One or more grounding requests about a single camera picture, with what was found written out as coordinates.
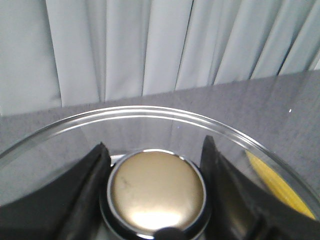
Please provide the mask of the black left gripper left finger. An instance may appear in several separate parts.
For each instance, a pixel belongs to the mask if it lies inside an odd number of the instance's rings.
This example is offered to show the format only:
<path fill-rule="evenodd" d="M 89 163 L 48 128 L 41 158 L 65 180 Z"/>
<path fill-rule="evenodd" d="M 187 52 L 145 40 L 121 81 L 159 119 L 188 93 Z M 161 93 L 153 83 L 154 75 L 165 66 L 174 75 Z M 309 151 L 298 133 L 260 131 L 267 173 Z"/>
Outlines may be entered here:
<path fill-rule="evenodd" d="M 96 145 L 48 185 L 0 208 L 2 240 L 89 240 L 98 198 L 111 169 L 109 151 Z"/>

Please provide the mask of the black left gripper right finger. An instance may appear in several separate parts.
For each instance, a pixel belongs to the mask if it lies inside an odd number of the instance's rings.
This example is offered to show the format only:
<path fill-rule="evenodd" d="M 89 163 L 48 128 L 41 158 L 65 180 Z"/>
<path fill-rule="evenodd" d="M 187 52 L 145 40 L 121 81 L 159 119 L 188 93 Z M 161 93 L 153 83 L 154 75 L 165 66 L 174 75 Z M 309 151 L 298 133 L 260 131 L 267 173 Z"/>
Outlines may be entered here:
<path fill-rule="evenodd" d="M 318 240 L 320 223 L 256 186 L 204 138 L 200 170 L 210 194 L 209 240 Z"/>

